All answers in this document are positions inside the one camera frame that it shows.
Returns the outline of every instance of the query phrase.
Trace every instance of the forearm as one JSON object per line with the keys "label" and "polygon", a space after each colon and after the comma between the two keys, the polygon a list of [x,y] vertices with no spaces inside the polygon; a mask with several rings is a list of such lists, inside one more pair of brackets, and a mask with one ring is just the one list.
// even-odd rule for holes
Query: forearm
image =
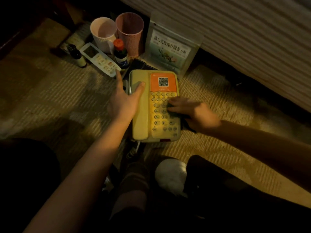
{"label": "forearm", "polygon": [[128,124],[113,121],[32,219],[25,232],[78,231],[96,201]]}
{"label": "forearm", "polygon": [[262,161],[311,191],[310,145],[228,121],[221,121],[221,126],[206,133]]}

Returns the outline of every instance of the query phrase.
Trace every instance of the remote display screen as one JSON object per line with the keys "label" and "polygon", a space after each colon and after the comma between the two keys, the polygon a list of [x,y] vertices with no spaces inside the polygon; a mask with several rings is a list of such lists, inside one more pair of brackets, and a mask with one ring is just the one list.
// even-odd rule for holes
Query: remote display screen
{"label": "remote display screen", "polygon": [[84,53],[87,54],[90,58],[93,58],[98,53],[98,50],[96,50],[92,46],[89,46],[87,49],[84,50]]}

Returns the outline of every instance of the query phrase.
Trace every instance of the bottle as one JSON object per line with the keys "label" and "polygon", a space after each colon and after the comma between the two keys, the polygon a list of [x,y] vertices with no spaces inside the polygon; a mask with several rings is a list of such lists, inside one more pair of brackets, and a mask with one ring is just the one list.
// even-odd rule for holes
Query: bottle
{"label": "bottle", "polygon": [[85,61],[84,57],[82,56],[81,52],[76,48],[76,46],[73,44],[70,44],[67,48],[69,50],[71,57],[75,59],[77,65],[80,68],[85,68],[86,67],[86,61]]}
{"label": "bottle", "polygon": [[126,69],[128,67],[127,61],[127,50],[124,47],[124,43],[121,39],[114,40],[114,55],[117,61],[117,64],[121,69]]}

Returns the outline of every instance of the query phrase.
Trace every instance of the yellow telephone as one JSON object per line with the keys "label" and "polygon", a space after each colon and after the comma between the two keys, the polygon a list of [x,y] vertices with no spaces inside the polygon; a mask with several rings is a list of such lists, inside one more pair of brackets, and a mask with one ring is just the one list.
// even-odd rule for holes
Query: yellow telephone
{"label": "yellow telephone", "polygon": [[145,91],[133,118],[133,138],[141,142],[176,141],[180,138],[180,118],[167,113],[167,100],[179,96],[177,76],[171,71],[132,70],[129,93],[140,82]]}

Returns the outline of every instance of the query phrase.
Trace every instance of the qr code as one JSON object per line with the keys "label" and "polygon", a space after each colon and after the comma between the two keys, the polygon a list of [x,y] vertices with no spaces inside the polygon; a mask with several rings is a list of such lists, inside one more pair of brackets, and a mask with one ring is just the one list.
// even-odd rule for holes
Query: qr code
{"label": "qr code", "polygon": [[168,87],[169,78],[159,78],[159,87]]}

